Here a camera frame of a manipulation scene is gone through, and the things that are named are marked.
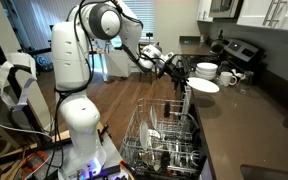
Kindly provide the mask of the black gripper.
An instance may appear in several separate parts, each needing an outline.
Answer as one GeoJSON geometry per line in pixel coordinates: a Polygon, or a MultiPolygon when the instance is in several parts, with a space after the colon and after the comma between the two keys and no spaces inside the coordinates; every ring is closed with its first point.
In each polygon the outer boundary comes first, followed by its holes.
{"type": "Polygon", "coordinates": [[[190,74],[190,64],[184,55],[171,55],[165,60],[160,67],[157,77],[161,78],[164,74],[168,74],[171,77],[174,92],[177,91],[179,85],[181,93],[184,94],[186,92],[187,81],[190,74]]]}

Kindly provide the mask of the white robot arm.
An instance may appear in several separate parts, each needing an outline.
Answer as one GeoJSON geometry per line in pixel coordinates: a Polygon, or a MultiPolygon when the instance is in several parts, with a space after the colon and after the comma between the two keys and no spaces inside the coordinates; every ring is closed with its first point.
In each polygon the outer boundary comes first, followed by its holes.
{"type": "Polygon", "coordinates": [[[93,178],[107,161],[96,129],[100,114],[86,95],[91,82],[89,50],[93,39],[111,40],[118,36],[122,50],[141,72],[157,67],[161,75],[168,74],[175,82],[187,81],[188,73],[172,63],[174,53],[164,55],[157,43],[137,50],[142,30],[143,23],[122,0],[83,0],[66,21],[53,26],[51,52],[57,108],[73,144],[58,170],[60,180],[93,178]]]}

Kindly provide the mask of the robot base platform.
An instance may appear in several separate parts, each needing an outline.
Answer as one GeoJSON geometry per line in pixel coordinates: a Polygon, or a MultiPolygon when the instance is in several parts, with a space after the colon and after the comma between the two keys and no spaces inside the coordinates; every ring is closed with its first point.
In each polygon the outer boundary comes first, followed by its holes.
{"type": "Polygon", "coordinates": [[[69,127],[66,134],[71,147],[64,154],[62,166],[45,180],[91,180],[121,171],[121,154],[107,133],[108,125],[101,129],[92,124],[90,129],[69,127]]]}

